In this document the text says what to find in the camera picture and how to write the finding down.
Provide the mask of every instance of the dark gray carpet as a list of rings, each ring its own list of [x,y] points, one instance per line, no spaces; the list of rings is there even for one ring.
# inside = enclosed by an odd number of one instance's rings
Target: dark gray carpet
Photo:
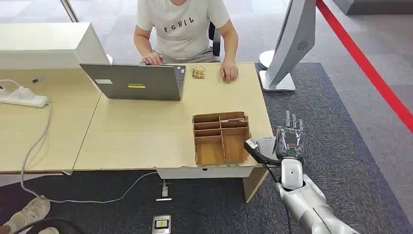
[[[293,72],[297,91],[264,94],[271,124],[284,111],[304,118],[304,169],[321,188],[335,214],[359,232],[410,234],[407,221],[364,141],[319,63],[301,63]],[[146,172],[75,172],[27,181],[55,199],[113,199]],[[87,233],[150,234],[153,215],[172,215],[174,234],[288,233],[284,207],[268,177],[254,199],[244,203],[242,180],[172,180],[173,201],[155,202],[161,180],[142,179],[122,201],[111,204],[53,204],[48,216],[67,218]],[[18,184],[0,188],[0,223],[32,197]],[[57,225],[62,234],[75,233]],[[293,233],[302,233],[294,224]]]

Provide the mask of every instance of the sneaker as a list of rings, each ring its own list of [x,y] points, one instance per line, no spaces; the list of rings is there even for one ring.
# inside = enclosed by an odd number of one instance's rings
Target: sneaker
[[[59,234],[59,231],[56,228],[46,228],[39,232],[39,234]]]
[[[33,223],[35,221],[41,220],[50,211],[50,202],[45,200],[45,196],[36,197],[27,204],[23,210],[15,213],[11,219],[5,223],[11,229],[10,233],[14,233],[20,228]],[[21,234],[26,234],[31,228],[26,229],[21,232]]]

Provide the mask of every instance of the electrical outlet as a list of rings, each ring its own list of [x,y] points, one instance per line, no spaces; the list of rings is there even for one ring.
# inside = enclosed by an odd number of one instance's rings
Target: electrical outlet
[[[0,89],[0,103],[43,108],[48,101],[47,97],[35,95],[30,89],[20,88],[12,93],[4,88]]]

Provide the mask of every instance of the red line on floor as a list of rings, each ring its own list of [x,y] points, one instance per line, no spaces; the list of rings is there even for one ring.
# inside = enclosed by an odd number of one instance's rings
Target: red line on floor
[[[393,93],[392,89],[386,84],[353,39],[351,39],[350,35],[346,32],[330,9],[328,9],[323,0],[317,0],[317,7],[358,66],[363,70],[388,105],[390,105],[394,112],[399,116],[400,120],[407,126],[410,132],[413,133],[413,115],[410,113],[409,109]]]

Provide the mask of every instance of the cardboard organizer box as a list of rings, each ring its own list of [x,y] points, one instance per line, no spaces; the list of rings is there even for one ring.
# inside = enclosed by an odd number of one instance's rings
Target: cardboard organizer box
[[[238,164],[247,160],[244,142],[251,134],[244,112],[194,115],[192,123],[196,164]]]

